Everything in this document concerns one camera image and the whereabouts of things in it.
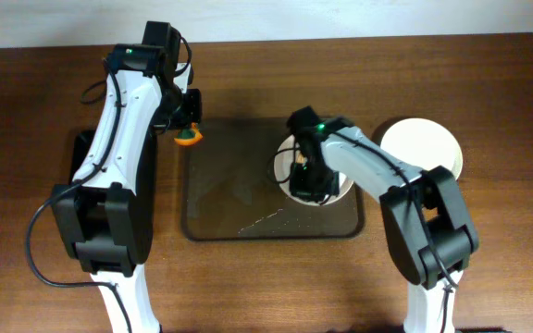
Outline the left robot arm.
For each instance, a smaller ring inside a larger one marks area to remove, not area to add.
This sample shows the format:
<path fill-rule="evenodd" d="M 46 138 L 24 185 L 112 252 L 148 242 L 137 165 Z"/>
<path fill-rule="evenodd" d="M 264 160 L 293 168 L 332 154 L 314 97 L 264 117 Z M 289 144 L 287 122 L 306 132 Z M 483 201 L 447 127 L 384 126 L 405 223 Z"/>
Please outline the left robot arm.
<path fill-rule="evenodd" d="M 75 141 L 70 182 L 56 185 L 52 210 L 68 256 L 101 291 L 115 332 L 159 332 L 144 264 L 153 241 L 157 137 L 202 138 L 199 90 L 187 44 L 168 22 L 149 21 L 143 39 L 117 44 L 103 63 L 105 105 L 95 131 Z"/>

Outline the white round plate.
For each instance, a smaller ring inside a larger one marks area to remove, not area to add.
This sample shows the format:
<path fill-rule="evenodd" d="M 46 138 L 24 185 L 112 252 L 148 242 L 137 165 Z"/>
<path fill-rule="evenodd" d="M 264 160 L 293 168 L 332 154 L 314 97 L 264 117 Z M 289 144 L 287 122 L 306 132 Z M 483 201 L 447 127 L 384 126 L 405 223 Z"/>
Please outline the white round plate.
<path fill-rule="evenodd" d="M 442 166 L 459 179 L 464 166 L 462 148 L 441 124 L 425 118 L 407 118 L 391 125 L 380 147 L 400 160 L 425 170 Z"/>

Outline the cream round plate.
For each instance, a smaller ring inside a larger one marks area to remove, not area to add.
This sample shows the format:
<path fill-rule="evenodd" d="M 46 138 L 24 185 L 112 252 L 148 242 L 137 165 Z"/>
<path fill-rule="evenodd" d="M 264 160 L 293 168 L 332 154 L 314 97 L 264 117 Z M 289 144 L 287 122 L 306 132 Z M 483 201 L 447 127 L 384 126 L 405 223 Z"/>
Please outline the cream round plate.
<path fill-rule="evenodd" d="M 286 138 L 272 161 L 274 181 L 299 204 L 330 205 L 338 202 L 353 187 L 353 181 L 327 167 L 321 159 L 307 157 L 293 135 Z"/>

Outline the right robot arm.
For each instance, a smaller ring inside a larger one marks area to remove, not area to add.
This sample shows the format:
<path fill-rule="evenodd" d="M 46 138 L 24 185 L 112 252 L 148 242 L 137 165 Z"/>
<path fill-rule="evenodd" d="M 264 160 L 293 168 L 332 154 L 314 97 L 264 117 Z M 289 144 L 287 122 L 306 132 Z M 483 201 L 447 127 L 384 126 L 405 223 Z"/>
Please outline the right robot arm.
<path fill-rule="evenodd" d="M 479 247 L 457 180 L 443 166 L 412 166 L 370 141 L 345 117 L 323 119 L 310 106 L 287 120 L 290 195 L 324 205 L 345 175 L 380 206 L 392 262 L 408 282 L 406 332 L 453 332 L 455 294 Z"/>

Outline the orange green scrub sponge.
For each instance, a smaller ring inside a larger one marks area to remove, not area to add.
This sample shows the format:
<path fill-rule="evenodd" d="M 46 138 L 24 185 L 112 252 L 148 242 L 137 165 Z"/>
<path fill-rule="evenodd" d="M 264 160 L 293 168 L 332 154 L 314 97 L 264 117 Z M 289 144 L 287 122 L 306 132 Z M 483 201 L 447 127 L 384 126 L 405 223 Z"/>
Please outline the orange green scrub sponge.
<path fill-rule="evenodd" d="M 203 138 L 197 123 L 192 123 L 190 127 L 180 129 L 174 138 L 174 142 L 179 146 L 192 146 Z"/>

